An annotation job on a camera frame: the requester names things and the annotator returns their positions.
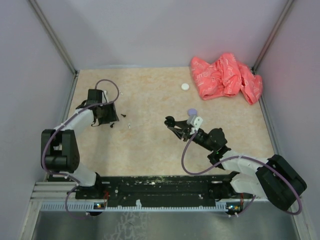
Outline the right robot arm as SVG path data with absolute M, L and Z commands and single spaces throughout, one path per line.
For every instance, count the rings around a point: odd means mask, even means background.
M 223 192 L 229 198 L 238 194 L 251 194 L 265 198 L 276 208 L 297 216 L 303 210 L 301 194 L 307 184 L 296 170 L 281 155 L 269 158 L 254 158 L 240 154 L 227 146 L 222 128 L 213 128 L 206 133 L 201 129 L 203 119 L 191 115 L 187 120 L 176 121 L 167 116 L 164 124 L 175 136 L 186 142 L 195 143 L 210 154 L 207 156 L 212 168 L 232 171 L 235 176 L 223 185 Z

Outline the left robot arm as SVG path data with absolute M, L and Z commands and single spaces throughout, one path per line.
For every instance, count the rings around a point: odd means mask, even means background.
M 63 176 L 86 187 L 86 192 L 97 199 L 103 195 L 104 186 L 98 183 L 98 174 L 81 163 L 77 144 L 87 127 L 99 127 L 119 121 L 115 101 L 108 99 L 108 92 L 89 89 L 87 99 L 74 114 L 54 129 L 41 133 L 41 167 L 48 174 Z

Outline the black round charging case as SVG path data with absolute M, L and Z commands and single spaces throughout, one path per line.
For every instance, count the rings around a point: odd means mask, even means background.
M 167 127 L 173 128 L 173 127 L 176 125 L 175 118 L 174 118 L 173 116 L 166 116 L 166 117 L 165 117 L 164 124 L 165 124 Z

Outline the purple charging case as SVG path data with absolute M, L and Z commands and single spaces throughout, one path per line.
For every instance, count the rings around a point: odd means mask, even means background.
M 189 116 L 192 116 L 192 115 L 197 115 L 198 112 L 197 112 L 197 110 L 195 108 L 190 108 L 190 109 L 187 110 L 187 114 Z

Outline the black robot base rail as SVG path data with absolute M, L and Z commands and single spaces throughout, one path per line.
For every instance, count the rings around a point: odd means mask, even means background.
M 221 200 L 250 199 L 231 187 L 235 173 L 222 175 L 98 176 L 91 187 L 79 186 L 77 200 L 107 201 L 108 207 L 214 207 Z

